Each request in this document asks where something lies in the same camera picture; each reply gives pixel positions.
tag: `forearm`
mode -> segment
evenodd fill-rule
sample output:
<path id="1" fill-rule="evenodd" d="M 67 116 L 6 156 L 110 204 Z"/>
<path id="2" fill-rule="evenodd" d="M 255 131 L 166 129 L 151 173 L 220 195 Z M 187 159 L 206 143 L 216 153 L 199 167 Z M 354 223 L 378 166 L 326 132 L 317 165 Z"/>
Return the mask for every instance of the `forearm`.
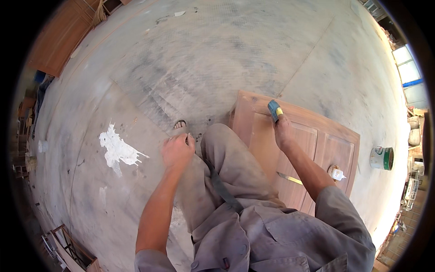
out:
<path id="1" fill-rule="evenodd" d="M 166 254 L 172 206 L 181 173 L 180 169 L 167 168 L 145 205 L 137 231 L 136 253 L 142 249 L 155 249 Z"/>
<path id="2" fill-rule="evenodd" d="M 314 201 L 325 187 L 335 186 L 329 174 L 311 160 L 296 141 L 289 140 L 282 149 Z"/>

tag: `wooden cabinet door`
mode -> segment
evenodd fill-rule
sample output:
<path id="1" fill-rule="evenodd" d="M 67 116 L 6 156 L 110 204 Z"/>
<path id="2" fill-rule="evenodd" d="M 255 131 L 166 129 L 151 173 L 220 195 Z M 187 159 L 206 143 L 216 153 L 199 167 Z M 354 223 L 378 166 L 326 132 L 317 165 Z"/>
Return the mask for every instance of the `wooden cabinet door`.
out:
<path id="1" fill-rule="evenodd" d="M 267 104 L 270 97 L 239 91 L 230 114 L 229 126 L 249 148 L 268 181 L 279 191 L 287 207 L 314 215 L 315 204 L 303 185 L 280 177 L 281 172 L 300 179 L 285 154 L 275 142 L 272 119 Z M 302 150 L 325 171 L 338 165 L 345 179 L 337 186 L 350 196 L 358 162 L 360 135 L 312 111 L 276 100 L 292 121 L 293 134 Z"/>
<path id="2" fill-rule="evenodd" d="M 59 77 L 77 45 L 91 30 L 98 0 L 68 0 L 47 22 L 29 54 L 30 67 Z"/>

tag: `person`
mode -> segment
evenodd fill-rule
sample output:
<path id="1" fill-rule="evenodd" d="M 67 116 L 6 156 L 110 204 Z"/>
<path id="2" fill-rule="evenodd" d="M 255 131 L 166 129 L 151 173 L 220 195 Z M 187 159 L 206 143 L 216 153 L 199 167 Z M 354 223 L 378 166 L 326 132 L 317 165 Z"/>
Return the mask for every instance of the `person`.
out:
<path id="1" fill-rule="evenodd" d="M 163 144 L 166 171 L 140 218 L 136 271 L 175 271 L 166 241 L 176 192 L 194 244 L 192 272 L 371 271 L 375 246 L 354 206 L 299 147 L 285 114 L 278 118 L 276 143 L 315 201 L 315 217 L 278 199 L 254 156 L 224 124 L 203 135 L 202 160 L 192 135 L 179 134 Z M 242 210 L 224 201 L 216 179 Z"/>

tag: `gray work shirt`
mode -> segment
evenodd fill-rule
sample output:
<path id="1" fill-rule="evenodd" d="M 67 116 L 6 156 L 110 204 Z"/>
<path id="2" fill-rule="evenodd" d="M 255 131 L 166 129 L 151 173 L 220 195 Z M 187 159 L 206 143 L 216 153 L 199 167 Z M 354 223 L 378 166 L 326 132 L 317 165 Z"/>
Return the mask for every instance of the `gray work shirt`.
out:
<path id="1" fill-rule="evenodd" d="M 348 197 L 324 188 L 315 217 L 271 201 L 238 198 L 239 216 L 228 204 L 218 207 L 193 232 L 192 272 L 211 271 L 371 271 L 375 246 Z M 175 271 L 167 256 L 141 250 L 135 271 Z"/>

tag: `gray pants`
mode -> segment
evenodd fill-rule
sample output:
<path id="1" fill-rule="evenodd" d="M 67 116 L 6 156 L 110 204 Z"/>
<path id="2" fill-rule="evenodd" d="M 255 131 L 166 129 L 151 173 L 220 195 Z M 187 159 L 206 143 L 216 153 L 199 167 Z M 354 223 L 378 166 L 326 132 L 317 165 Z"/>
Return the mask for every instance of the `gray pants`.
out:
<path id="1" fill-rule="evenodd" d="M 201 141 L 202 157 L 209 160 L 228 191 L 236 198 L 269 200 L 282 205 L 278 191 L 242 140 L 226 125 L 210 126 Z M 207 219 L 224 200 L 213 189 L 210 170 L 194 155 L 180 179 L 176 204 L 183 211 L 189 233 Z"/>

